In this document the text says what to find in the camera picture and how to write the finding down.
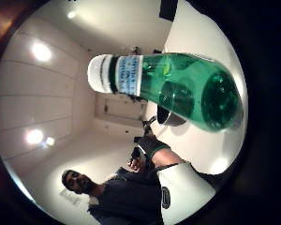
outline beard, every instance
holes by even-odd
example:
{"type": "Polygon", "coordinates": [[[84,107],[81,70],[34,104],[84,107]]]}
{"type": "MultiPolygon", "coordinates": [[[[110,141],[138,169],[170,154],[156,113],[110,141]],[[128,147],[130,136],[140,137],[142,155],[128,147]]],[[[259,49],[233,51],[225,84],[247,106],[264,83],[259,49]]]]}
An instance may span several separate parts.
{"type": "Polygon", "coordinates": [[[92,190],[94,190],[94,188],[97,186],[97,184],[88,177],[83,177],[78,181],[78,184],[81,188],[82,193],[85,194],[91,193],[92,190]]]}

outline white bottle cap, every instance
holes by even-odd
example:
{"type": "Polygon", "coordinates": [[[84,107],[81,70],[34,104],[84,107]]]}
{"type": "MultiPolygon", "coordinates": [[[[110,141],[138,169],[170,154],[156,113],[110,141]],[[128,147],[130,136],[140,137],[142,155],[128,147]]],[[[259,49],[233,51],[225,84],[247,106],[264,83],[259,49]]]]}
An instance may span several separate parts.
{"type": "Polygon", "coordinates": [[[88,83],[94,91],[112,93],[109,69],[112,54],[101,54],[94,57],[87,68],[88,83]]]}

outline green glass bottle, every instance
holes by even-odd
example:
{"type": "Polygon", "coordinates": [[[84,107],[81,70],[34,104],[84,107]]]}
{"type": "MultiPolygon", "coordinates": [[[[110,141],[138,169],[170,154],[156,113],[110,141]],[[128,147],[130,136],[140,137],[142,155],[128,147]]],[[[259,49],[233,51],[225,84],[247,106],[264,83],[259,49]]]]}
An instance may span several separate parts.
{"type": "Polygon", "coordinates": [[[149,99],[209,131],[232,126],[243,113],[229,71],[200,55],[100,55],[90,63],[88,79],[97,91],[149,99]]]}

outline bottle label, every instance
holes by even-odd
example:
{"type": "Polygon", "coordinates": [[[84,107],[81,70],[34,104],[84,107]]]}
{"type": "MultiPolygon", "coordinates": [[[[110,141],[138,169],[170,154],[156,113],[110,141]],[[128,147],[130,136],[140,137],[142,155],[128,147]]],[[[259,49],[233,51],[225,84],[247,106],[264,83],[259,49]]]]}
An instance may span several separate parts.
{"type": "Polygon", "coordinates": [[[142,55],[119,57],[115,69],[115,84],[120,93],[139,96],[141,93],[142,55]]]}

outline dark shirt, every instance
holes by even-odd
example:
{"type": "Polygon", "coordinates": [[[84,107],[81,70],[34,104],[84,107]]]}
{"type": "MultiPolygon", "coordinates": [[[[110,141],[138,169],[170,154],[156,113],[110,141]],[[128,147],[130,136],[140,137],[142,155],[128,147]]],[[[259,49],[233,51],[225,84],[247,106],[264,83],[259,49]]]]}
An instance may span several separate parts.
{"type": "Polygon", "coordinates": [[[90,205],[88,210],[102,225],[162,224],[161,187],[155,174],[148,177],[120,168],[105,184],[98,205],[90,205]]]}

